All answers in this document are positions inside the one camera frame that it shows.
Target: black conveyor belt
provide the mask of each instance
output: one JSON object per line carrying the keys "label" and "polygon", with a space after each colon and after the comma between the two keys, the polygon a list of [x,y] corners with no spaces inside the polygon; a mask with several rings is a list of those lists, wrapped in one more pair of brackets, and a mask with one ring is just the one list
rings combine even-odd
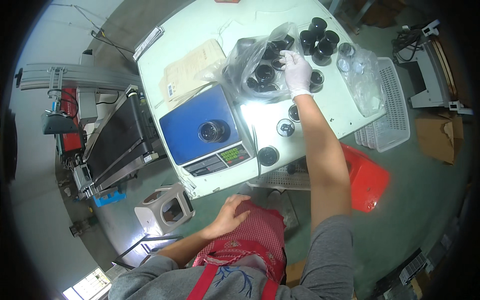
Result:
{"label": "black conveyor belt", "polygon": [[[140,144],[127,153],[139,140]],[[92,179],[95,181],[101,176],[95,186],[152,150],[145,124],[142,122],[138,96],[131,95],[102,129],[87,160]],[[122,155],[124,157],[102,175]]]}

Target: white plastic crate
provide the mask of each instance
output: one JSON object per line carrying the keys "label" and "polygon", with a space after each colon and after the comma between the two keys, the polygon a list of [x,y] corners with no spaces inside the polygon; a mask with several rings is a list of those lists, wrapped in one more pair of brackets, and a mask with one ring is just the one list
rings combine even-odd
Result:
{"label": "white plastic crate", "polygon": [[410,138],[407,104],[392,60],[378,58],[386,115],[355,132],[359,145],[383,152]]}

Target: clear plastic bag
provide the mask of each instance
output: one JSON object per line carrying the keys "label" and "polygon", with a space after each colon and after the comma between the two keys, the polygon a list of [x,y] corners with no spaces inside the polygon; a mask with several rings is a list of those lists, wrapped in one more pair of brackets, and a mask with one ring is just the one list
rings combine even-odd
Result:
{"label": "clear plastic bag", "polygon": [[375,53],[358,45],[343,43],[338,46],[336,65],[355,105],[364,117],[370,117],[383,109],[382,80]]}
{"label": "clear plastic bag", "polygon": [[[200,71],[196,78],[219,82],[224,90],[239,102],[275,102],[279,97],[289,95],[284,71],[276,70],[272,66],[272,62],[279,58],[281,50],[295,51],[303,56],[299,33],[294,23],[280,25],[269,36],[239,39],[226,60],[210,65]],[[278,62],[274,64],[277,68],[280,66]]]}

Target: gray sleeve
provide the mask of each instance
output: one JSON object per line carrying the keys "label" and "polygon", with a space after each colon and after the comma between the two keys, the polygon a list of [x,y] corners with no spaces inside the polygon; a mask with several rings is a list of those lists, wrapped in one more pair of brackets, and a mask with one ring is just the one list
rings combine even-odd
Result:
{"label": "gray sleeve", "polygon": [[127,299],[163,273],[177,269],[177,263],[171,258],[161,255],[153,256],[143,265],[117,277],[108,292],[108,299]]}
{"label": "gray sleeve", "polygon": [[349,216],[332,216],[312,234],[300,285],[294,299],[350,300],[353,293],[352,232]]}

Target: digital scale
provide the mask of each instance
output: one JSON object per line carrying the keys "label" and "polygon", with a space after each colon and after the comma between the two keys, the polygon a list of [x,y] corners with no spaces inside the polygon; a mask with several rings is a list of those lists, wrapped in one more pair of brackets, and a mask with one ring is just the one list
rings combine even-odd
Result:
{"label": "digital scale", "polygon": [[175,164],[195,177],[233,168],[254,157],[249,132],[219,84],[159,122]]}

